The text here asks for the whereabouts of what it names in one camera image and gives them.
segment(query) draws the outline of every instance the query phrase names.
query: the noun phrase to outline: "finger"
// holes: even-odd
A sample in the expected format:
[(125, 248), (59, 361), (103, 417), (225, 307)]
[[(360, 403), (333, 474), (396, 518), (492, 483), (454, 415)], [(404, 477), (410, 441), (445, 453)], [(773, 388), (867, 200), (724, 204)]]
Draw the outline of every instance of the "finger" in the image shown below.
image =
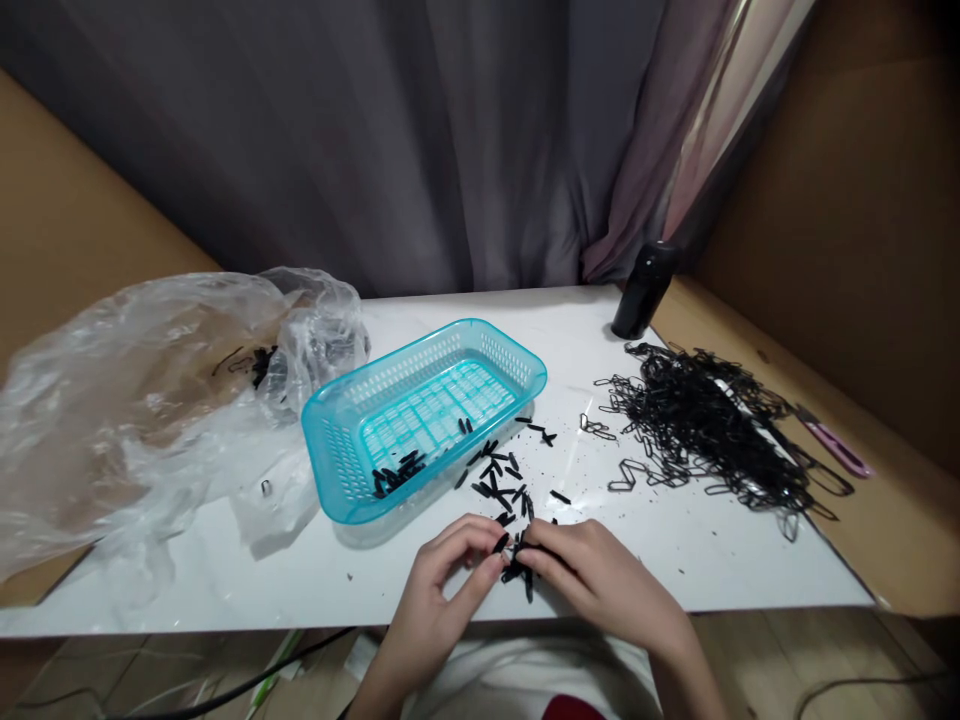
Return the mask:
[(535, 548), (524, 548), (517, 553), (517, 560), (539, 573), (563, 595), (574, 609), (583, 615), (593, 602), (593, 593), (563, 563)]
[(535, 519), (523, 539), (531, 545), (549, 548), (578, 572), (589, 564), (583, 543), (577, 537), (576, 525), (554, 525)]
[(446, 614), (458, 634), (463, 634), (484, 598), (490, 594), (505, 564), (500, 553), (488, 556), (470, 573), (463, 587), (450, 600)]
[(500, 526), (500, 523), (493, 518), (467, 513), (463, 517), (459, 518), (458, 520), (454, 520), (452, 523), (447, 525), (447, 527), (445, 527), (443, 531), (437, 535), (437, 537), (428, 542), (427, 545), (439, 545), (465, 525), (473, 525), (474, 527), (485, 528), (487, 531), (494, 533), (498, 538), (503, 534), (503, 528)]
[(484, 556), (489, 555), (503, 536), (503, 528), (500, 530), (499, 535), (491, 535), (486, 529), (464, 525), (442, 543), (430, 548), (425, 556), (424, 571), (434, 582), (442, 582), (453, 563), (468, 550), (478, 550)]

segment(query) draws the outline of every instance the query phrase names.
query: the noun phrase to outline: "black bottle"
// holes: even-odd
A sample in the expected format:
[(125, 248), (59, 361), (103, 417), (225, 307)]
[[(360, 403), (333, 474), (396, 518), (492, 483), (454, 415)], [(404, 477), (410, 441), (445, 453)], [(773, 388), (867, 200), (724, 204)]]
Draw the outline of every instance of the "black bottle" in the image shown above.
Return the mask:
[(624, 340), (637, 340), (650, 326), (683, 253), (669, 245), (644, 245), (620, 298), (610, 329)]

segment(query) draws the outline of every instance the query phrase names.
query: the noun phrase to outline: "floor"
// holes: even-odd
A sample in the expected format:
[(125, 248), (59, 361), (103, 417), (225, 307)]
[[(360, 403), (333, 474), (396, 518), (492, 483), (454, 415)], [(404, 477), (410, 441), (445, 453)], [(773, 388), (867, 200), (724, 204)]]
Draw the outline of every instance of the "floor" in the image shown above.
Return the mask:
[[(897, 678), (944, 669), (909, 622), (864, 609), (718, 613), (694, 622), (733, 720), (792, 718), (804, 692), (829, 680)], [(309, 631), (302, 646), (330, 634)], [(21, 702), (43, 701), (87, 686), (108, 714), (184, 707), (262, 670), (284, 635), (277, 631), (74, 638), (63, 644)], [(357, 688), (357, 681), (343, 668), (354, 638), (351, 633), (311, 657), (296, 679), (281, 679), (255, 717), (336, 718)], [(814, 700), (803, 717), (947, 717), (954, 688), (950, 681), (842, 687)], [(161, 694), (150, 705), (138, 707)], [(248, 693), (205, 717), (245, 720), (249, 702)], [(95, 708), (92, 696), (85, 694), (43, 709), (14, 709), (5, 717), (93, 718)]]

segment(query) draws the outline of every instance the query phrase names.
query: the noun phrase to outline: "white table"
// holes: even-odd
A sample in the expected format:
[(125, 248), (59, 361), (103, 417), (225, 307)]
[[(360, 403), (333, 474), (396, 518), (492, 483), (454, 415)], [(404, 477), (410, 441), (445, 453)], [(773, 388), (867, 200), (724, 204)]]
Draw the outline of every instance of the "white table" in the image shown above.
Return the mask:
[[(617, 444), (578, 431), (581, 412), (617, 432), (625, 424), (621, 416), (597, 412), (606, 393), (593, 385), (613, 373), (636, 373), (637, 361), (609, 331), (619, 299), (613, 287), (575, 287), (371, 300), (363, 307), (371, 360), (464, 317), (492, 322), (539, 355), (550, 379), (536, 402), (536, 421), (559, 436), (553, 449), (533, 433), (507, 445), (527, 469), (525, 478), (533, 478), (538, 516), (605, 523), (688, 611), (872, 604), (806, 521), (791, 545), (772, 514), (750, 512), (731, 496), (707, 496), (696, 482), (674, 490), (642, 482), (628, 494), (606, 490), (619, 478), (623, 458), (643, 459), (632, 438)], [(646, 340), (659, 343), (653, 333)], [(573, 504), (550, 497), (551, 489)], [(318, 512), (292, 546), (255, 561), (239, 541), (229, 503), (219, 500), (202, 507), (193, 525), (169, 542), (175, 577), (149, 605), (133, 608), (119, 600), (114, 584), (87, 560), (39, 606), (0, 611), (0, 636), (385, 624), (421, 544), (465, 512), (500, 511), (496, 501), (465, 485), (367, 550), (345, 547)], [(453, 579), (453, 588), (463, 577)], [(522, 582), (515, 581), (498, 583), (477, 619), (558, 612), (565, 609), (547, 593), (528, 604)]]

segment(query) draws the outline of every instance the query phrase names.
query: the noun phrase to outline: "plastic basket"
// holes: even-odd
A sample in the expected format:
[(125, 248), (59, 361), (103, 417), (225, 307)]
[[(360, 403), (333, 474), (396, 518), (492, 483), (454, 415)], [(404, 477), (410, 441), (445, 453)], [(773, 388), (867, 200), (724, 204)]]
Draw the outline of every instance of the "plastic basket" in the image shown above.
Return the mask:
[[(451, 323), (321, 388), (303, 410), (303, 432), (331, 520), (371, 522), (483, 445), (547, 383), (543, 361), (485, 320)], [(459, 420), (470, 420), (464, 435)], [(385, 498), (373, 470), (418, 450), (426, 467)]]

